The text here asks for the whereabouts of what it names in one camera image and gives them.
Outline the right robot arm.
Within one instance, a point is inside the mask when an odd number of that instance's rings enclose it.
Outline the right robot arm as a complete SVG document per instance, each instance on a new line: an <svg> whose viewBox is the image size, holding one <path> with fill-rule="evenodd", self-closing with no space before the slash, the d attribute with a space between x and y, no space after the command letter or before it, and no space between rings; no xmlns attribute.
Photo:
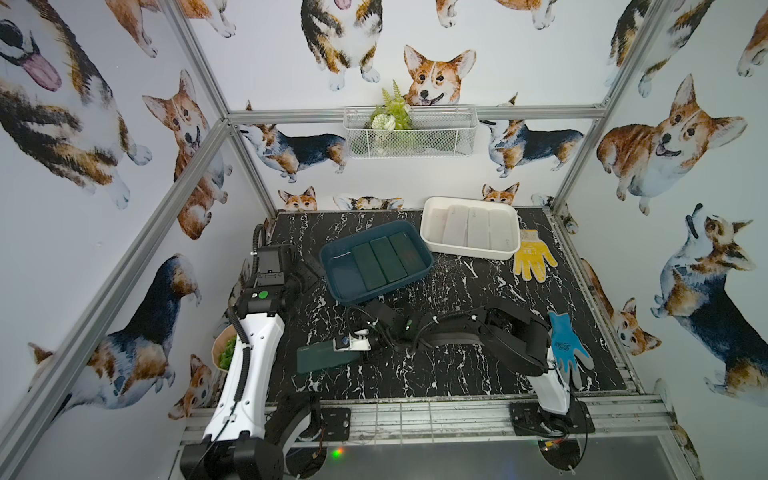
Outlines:
<svg viewBox="0 0 768 480"><path fill-rule="evenodd" d="M445 345L478 345L508 370L528 378L540 410L559 416L569 413L571 387L555 367L552 327L509 300L411 318L372 300L345 309L345 316L354 314L364 325L336 337L336 352L383 348L415 352Z"/></svg>

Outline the dark green pencil case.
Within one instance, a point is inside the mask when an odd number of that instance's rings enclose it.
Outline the dark green pencil case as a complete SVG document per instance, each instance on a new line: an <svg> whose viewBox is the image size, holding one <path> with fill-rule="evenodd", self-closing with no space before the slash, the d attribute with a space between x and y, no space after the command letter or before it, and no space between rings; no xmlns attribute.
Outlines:
<svg viewBox="0 0 768 480"><path fill-rule="evenodd" d="M332 369L358 361L361 353L357 351L336 351L334 342L327 341L300 347L297 350L298 374Z"/></svg>
<svg viewBox="0 0 768 480"><path fill-rule="evenodd" d="M351 253L367 291L379 289L387 284L386 277L369 243L354 246Z"/></svg>
<svg viewBox="0 0 768 480"><path fill-rule="evenodd" d="M395 233L389 237L389 241L408 275L416 275L426 269L426 264L407 233Z"/></svg>
<svg viewBox="0 0 768 480"><path fill-rule="evenodd" d="M370 246L388 283L397 282L407 276L405 267L387 237L372 240Z"/></svg>

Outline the white plastic storage box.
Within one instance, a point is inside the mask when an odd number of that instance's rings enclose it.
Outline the white plastic storage box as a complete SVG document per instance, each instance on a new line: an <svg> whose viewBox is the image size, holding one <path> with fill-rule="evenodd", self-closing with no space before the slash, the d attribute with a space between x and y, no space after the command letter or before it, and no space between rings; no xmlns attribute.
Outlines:
<svg viewBox="0 0 768 480"><path fill-rule="evenodd" d="M521 247L517 211L510 205L454 197L430 197L420 235L431 252L507 261Z"/></svg>

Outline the teal plastic storage box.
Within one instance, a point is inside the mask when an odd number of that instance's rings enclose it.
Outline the teal plastic storage box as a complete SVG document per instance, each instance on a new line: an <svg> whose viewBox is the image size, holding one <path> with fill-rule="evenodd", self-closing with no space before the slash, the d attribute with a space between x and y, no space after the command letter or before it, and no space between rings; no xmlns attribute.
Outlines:
<svg viewBox="0 0 768 480"><path fill-rule="evenodd" d="M389 237L398 232L405 232L418 249L426 269L416 275L408 275L394 283L388 283L379 289L367 291L351 249L372 240ZM427 276L433 267L432 253L421 239L415 227L404 220L392 221L330 242L320 250L320 262L325 270L331 295L341 304L356 305L403 288Z"/></svg>

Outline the dark green pencil case front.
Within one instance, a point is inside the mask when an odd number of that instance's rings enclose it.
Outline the dark green pencil case front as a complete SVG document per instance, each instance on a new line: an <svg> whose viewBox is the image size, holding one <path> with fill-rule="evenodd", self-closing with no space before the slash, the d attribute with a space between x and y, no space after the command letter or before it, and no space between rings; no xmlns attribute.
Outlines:
<svg viewBox="0 0 768 480"><path fill-rule="evenodd" d="M351 253L367 291L379 289L387 284L386 277L369 243L354 246Z"/></svg>

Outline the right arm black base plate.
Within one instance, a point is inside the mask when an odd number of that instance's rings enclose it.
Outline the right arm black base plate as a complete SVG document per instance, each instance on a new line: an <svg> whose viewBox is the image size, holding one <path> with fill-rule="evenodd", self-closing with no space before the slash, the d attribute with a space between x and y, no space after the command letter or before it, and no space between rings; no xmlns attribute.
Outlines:
<svg viewBox="0 0 768 480"><path fill-rule="evenodd" d="M575 434L593 434L595 426L586 405L572 398L566 414L544 411L537 402L508 405L512 428L516 435L560 439Z"/></svg>

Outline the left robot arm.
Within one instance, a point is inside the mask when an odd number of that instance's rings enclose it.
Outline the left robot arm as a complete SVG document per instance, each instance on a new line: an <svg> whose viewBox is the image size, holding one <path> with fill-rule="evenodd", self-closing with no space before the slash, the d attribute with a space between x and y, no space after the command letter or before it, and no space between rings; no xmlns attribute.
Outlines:
<svg viewBox="0 0 768 480"><path fill-rule="evenodd" d="M203 438L183 447L185 479L282 479L296 439L320 421L316 400L300 394L265 412L283 314L314 276L287 244L257 246L252 276L227 318L236 333L220 402Z"/></svg>

